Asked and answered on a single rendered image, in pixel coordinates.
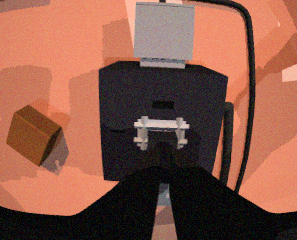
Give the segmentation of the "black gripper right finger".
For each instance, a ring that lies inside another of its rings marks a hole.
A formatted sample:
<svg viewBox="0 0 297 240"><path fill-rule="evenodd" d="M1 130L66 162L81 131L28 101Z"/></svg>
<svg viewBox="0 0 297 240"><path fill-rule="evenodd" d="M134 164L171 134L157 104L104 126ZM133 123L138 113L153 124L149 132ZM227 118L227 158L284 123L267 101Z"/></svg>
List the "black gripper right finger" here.
<svg viewBox="0 0 297 240"><path fill-rule="evenodd" d="M265 211L180 149L169 149L169 159L177 240L297 240L297 211Z"/></svg>

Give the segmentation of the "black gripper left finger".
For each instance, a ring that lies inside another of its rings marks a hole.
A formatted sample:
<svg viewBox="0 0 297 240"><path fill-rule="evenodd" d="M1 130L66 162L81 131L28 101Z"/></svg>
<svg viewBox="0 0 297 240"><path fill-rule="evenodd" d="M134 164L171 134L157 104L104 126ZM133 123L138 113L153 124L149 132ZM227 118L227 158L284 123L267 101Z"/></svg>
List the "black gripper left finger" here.
<svg viewBox="0 0 297 240"><path fill-rule="evenodd" d="M152 240L160 168L160 149L149 148L115 187L72 216L0 205L0 240Z"/></svg>

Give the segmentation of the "brown cube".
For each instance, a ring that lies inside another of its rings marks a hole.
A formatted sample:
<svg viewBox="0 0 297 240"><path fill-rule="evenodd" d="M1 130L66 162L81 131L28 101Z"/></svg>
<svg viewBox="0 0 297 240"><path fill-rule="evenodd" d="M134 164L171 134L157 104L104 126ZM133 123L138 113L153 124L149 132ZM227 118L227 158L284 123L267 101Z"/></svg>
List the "brown cube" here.
<svg viewBox="0 0 297 240"><path fill-rule="evenodd" d="M5 143L40 167L51 155L60 131L61 125L47 119L28 104L20 111L13 112Z"/></svg>

